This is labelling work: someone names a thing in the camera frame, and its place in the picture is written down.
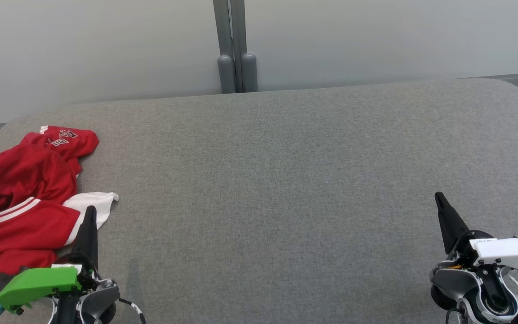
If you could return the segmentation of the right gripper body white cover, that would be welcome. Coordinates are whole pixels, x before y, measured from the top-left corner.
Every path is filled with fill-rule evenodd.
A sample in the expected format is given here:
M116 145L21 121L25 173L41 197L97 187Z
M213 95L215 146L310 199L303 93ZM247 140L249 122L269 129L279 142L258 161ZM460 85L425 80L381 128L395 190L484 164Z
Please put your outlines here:
M518 270L518 238L494 238L481 230L471 230L459 236L449 261L463 269L502 266Z

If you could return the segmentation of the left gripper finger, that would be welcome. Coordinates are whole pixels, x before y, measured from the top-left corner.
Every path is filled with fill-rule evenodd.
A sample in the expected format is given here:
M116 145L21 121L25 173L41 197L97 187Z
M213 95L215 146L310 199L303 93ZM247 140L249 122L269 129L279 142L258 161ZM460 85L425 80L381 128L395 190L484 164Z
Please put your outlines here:
M94 206L88 206L84 221L79 227L71 250L72 260L82 263L87 269L93 270L97 270L98 266L98 228L96 223L97 210Z

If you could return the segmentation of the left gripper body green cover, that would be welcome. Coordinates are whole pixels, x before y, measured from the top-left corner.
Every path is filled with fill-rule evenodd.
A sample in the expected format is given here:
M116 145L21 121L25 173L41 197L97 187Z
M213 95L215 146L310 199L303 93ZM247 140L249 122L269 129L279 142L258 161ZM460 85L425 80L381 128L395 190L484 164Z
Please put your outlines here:
M19 308L42 299L74 295L78 300L97 287L98 256L66 254L50 267L21 271L0 290L0 306L17 313Z

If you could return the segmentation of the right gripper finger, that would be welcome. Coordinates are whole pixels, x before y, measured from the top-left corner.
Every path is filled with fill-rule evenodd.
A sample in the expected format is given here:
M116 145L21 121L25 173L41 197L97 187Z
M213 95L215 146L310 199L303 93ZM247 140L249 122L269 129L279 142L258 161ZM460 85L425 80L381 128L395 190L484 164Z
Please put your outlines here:
M438 210L438 221L446 254L450 254L459 238L469 231L456 209L446 199L444 193L436 192L434 200Z

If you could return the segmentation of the red shirt with white sleeves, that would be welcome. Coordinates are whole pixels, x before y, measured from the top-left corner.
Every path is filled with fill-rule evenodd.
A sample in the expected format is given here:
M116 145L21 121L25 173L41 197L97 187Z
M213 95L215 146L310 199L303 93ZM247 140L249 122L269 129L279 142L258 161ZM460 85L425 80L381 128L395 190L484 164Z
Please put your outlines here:
M56 251L74 242L88 206L95 207L100 228L118 200L113 192L79 193L62 204L29 197L0 211L0 273L51 266Z

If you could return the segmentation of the red shorts with white trim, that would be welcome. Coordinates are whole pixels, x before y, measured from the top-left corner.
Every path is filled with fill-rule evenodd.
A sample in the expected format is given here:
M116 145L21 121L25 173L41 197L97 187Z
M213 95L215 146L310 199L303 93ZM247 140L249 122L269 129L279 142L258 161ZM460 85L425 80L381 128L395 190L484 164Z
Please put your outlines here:
M94 152L91 130L43 126L0 153L0 212L30 198L63 203L77 193L80 158Z

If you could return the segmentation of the grey double partition post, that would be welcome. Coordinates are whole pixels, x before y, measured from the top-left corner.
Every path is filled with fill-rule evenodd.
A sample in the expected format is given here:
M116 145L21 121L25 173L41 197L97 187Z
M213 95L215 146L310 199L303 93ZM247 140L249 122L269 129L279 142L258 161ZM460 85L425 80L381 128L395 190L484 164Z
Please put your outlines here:
M245 0L213 0L222 94L258 91L257 57L247 49Z

